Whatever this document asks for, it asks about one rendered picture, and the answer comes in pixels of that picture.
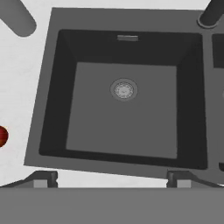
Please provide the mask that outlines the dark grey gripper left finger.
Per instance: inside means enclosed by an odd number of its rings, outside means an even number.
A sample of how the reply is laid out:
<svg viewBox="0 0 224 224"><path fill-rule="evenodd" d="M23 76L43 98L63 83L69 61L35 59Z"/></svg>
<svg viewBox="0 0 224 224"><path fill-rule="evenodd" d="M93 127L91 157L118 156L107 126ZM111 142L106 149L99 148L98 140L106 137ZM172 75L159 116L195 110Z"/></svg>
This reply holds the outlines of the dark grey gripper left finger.
<svg viewBox="0 0 224 224"><path fill-rule="evenodd" d="M2 185L2 188L57 188L57 179L56 171L35 171L25 179Z"/></svg>

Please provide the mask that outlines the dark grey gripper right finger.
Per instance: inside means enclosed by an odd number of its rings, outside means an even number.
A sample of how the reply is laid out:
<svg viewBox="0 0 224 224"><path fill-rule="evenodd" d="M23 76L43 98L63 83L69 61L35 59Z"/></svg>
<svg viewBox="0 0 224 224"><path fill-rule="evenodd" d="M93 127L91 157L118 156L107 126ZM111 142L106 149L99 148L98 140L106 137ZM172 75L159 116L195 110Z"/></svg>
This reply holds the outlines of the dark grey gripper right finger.
<svg viewBox="0 0 224 224"><path fill-rule="evenodd" d="M198 178L190 171L168 171L167 188L222 188L222 185Z"/></svg>

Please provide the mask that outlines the red apple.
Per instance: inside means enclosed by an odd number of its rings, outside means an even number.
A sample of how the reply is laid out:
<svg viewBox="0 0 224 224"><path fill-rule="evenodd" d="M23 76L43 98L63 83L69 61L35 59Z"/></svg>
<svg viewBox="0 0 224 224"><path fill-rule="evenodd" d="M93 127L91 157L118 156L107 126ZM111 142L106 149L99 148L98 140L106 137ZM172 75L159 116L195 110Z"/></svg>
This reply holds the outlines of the red apple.
<svg viewBox="0 0 224 224"><path fill-rule="evenodd" d="M8 138L8 130L3 126L0 126L0 147L3 147L7 143Z"/></svg>

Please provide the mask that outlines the dark grey kitchen sink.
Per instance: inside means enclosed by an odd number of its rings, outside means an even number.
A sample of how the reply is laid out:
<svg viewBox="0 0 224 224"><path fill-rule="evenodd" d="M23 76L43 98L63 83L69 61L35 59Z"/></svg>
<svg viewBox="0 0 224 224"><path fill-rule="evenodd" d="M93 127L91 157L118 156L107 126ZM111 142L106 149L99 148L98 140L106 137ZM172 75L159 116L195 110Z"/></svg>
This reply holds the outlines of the dark grey kitchen sink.
<svg viewBox="0 0 224 224"><path fill-rule="evenodd" d="M224 20L198 17L53 9L25 163L224 184Z"/></svg>

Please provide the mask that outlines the dark grey sink faucet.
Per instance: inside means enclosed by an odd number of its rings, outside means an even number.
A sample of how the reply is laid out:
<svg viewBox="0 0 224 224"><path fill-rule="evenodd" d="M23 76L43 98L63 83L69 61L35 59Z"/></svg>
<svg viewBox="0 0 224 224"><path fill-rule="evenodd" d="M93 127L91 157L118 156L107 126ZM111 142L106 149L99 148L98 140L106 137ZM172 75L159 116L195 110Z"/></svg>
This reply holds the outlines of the dark grey sink faucet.
<svg viewBox="0 0 224 224"><path fill-rule="evenodd" d="M198 25L204 29L212 29L218 25L224 14L224 0L211 0L197 19Z"/></svg>

